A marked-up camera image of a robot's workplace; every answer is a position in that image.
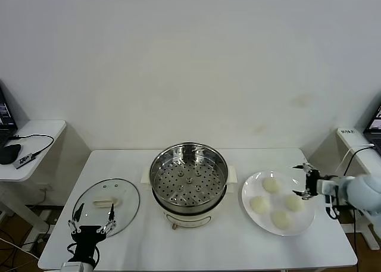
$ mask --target steamed bun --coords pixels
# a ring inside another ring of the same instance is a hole
[[[304,210],[304,201],[299,196],[289,195],[285,198],[285,203],[290,211]]]
[[[264,196],[255,196],[250,200],[250,207],[256,214],[266,214],[270,210],[270,203]]]
[[[262,181],[262,187],[269,193],[279,193],[281,190],[280,182],[273,177],[266,177]]]
[[[285,211],[275,211],[270,217],[278,229],[286,230],[290,227],[291,219]]]

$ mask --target electrical outlet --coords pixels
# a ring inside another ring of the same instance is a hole
[[[47,184],[47,183],[36,183],[35,186],[39,190],[42,190],[42,191],[52,191],[53,190],[52,186]]]

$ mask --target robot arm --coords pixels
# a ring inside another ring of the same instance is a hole
[[[60,272],[93,272],[99,261],[99,250],[96,245],[105,240],[116,226],[114,204],[108,213],[108,220],[104,226],[78,226],[84,204],[74,213],[73,219],[68,221],[71,228],[71,238],[74,240],[72,245],[68,246],[68,251],[73,257],[65,262]],[[94,252],[97,251],[98,259],[93,259]]]
[[[317,195],[324,195],[328,215],[337,219],[339,207],[356,208],[369,213],[381,212],[381,178],[372,175],[359,177],[324,176],[309,163],[298,165],[296,169],[306,174],[305,190],[294,191],[302,199],[307,200]],[[345,200],[348,205],[333,205],[333,200]]]

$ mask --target glass lid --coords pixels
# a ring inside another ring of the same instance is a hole
[[[125,229],[135,218],[139,209],[140,196],[137,188],[127,180],[101,181],[78,199],[71,217],[76,217],[77,226],[104,226],[114,204],[116,227],[108,237]]]

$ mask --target pot handle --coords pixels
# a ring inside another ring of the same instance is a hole
[[[236,169],[233,166],[228,166],[228,173],[227,173],[227,193],[233,193],[234,192],[234,186],[238,182],[237,180],[237,174]]]
[[[149,181],[149,168],[144,168],[142,179],[140,180],[140,183],[143,185],[143,187],[146,190],[150,190],[151,182]]]

